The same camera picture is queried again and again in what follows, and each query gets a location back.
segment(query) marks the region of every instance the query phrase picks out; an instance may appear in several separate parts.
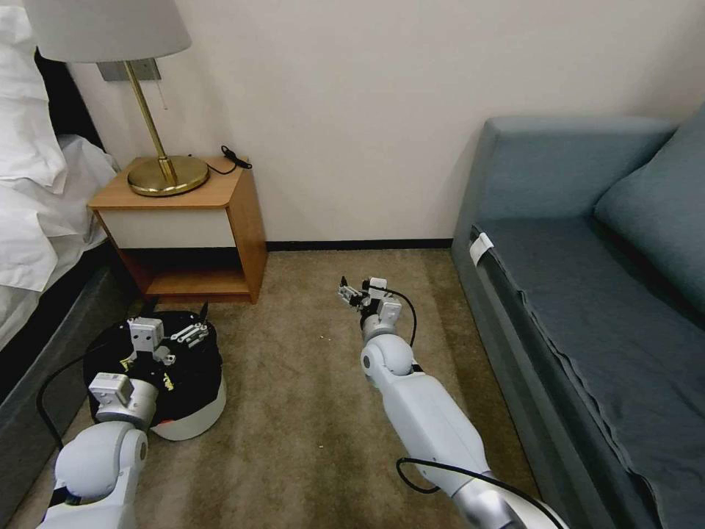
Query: beige carpet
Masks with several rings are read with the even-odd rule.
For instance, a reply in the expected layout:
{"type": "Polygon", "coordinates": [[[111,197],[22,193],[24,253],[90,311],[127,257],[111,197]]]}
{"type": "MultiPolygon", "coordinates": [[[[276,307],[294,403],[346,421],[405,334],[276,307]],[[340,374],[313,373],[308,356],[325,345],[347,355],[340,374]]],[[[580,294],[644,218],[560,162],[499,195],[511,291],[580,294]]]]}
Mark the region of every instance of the beige carpet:
{"type": "MultiPolygon", "coordinates": [[[[150,435],[141,527],[463,527],[442,493],[417,494],[397,477],[405,451],[361,373],[358,318],[336,296],[341,274],[353,285],[386,277],[411,298],[416,359],[467,410],[495,474],[536,493],[449,251],[272,253],[257,305],[211,305],[228,404],[196,439],[150,435]]],[[[399,329],[410,333],[407,309],[399,329]]],[[[84,407],[67,439],[89,424],[84,407]]],[[[51,485],[48,465],[10,527],[41,520],[51,485]]]]}

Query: brass lamp stand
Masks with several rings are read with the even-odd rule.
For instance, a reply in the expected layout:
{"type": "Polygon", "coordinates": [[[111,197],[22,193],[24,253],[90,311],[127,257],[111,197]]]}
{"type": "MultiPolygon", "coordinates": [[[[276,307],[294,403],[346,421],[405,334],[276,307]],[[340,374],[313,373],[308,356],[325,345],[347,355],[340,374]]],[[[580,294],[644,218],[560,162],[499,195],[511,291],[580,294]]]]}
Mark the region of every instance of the brass lamp stand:
{"type": "Polygon", "coordinates": [[[158,156],[148,159],[129,172],[127,182],[130,188],[139,195],[169,196],[178,195],[202,185],[208,180],[208,165],[203,160],[190,156],[166,155],[132,64],[129,61],[124,61],[124,64],[158,156]]]}

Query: wall plate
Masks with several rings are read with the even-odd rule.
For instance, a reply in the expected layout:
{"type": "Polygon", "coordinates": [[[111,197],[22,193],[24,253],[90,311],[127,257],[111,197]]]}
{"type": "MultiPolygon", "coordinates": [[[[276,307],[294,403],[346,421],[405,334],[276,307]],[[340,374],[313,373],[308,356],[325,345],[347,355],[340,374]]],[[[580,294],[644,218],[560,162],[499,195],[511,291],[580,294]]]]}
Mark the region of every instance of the wall plate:
{"type": "MultiPolygon", "coordinates": [[[[162,75],[156,66],[154,59],[140,59],[131,61],[132,69],[140,81],[159,81],[162,75]]],[[[101,71],[105,81],[128,81],[125,65],[120,62],[98,62],[98,70],[101,71]]]]}

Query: nightstand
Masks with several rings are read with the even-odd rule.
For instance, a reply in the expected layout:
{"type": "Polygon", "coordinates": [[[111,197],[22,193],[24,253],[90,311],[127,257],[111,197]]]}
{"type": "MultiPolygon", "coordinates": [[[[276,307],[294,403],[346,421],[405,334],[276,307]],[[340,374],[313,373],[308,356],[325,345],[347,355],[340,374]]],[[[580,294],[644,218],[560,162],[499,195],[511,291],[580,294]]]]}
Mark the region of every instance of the nightstand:
{"type": "MultiPolygon", "coordinates": [[[[267,261],[252,170],[209,180],[183,195],[137,195],[127,185],[134,160],[88,206],[146,298],[255,303],[267,261]]],[[[218,170],[226,158],[206,158],[218,170]]]]}

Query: sofa cushion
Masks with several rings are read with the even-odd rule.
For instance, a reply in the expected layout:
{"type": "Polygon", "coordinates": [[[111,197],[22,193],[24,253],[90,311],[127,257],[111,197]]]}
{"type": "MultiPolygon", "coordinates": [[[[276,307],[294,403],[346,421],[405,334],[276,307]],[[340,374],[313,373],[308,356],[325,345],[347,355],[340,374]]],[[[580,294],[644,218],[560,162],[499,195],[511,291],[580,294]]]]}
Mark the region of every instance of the sofa cushion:
{"type": "Polygon", "coordinates": [[[649,163],[614,184],[595,215],[705,313],[705,105],[649,163]]]}
{"type": "Polygon", "coordinates": [[[484,220],[479,228],[623,467],[646,480],[663,526],[700,527],[700,315],[595,220],[484,220]]]}

